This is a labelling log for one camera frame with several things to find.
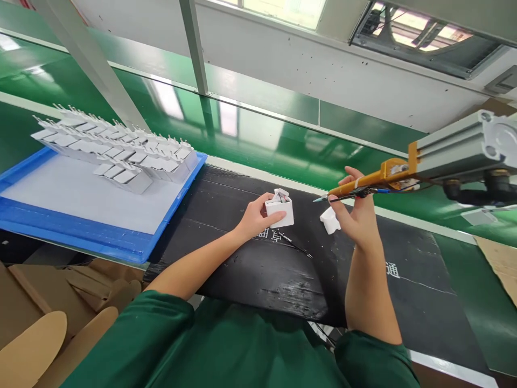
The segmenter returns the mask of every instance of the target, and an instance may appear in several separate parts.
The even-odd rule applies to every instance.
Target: forearm
[[[382,242],[356,246],[345,294],[348,328],[382,341],[400,344],[399,324],[389,296]]]
[[[246,238],[240,236],[236,231],[226,233],[171,264],[153,280],[146,290],[153,289],[163,294],[188,300],[217,267],[245,242]]]

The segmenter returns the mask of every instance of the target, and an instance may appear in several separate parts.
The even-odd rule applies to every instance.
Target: blue wire
[[[377,193],[385,193],[385,194],[388,194],[388,193],[394,193],[394,192],[401,192],[401,191],[406,191],[408,188],[410,187],[413,187],[413,186],[416,186],[417,184],[420,184],[421,182],[417,182],[415,184],[412,184],[411,186],[407,186],[401,190],[390,190],[390,189],[377,189]]]

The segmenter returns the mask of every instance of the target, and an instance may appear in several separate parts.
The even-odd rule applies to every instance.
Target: white foam sheet
[[[66,156],[48,162],[1,193],[2,197],[71,216],[154,234],[183,184],[153,180],[141,195],[93,174],[97,166]]]

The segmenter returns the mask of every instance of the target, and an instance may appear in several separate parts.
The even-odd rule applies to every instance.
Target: green shirt
[[[347,332],[334,355],[306,321],[146,291],[62,387],[418,387],[403,345]]]

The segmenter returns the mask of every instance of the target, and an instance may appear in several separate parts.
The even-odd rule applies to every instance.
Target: person's left hand
[[[234,232],[236,232],[244,241],[248,241],[256,237],[266,228],[279,222],[285,217],[286,212],[284,211],[276,212],[268,217],[262,215],[264,203],[267,200],[272,199],[273,196],[274,195],[271,193],[265,193],[248,204],[244,216],[242,216],[241,221],[234,229]]]

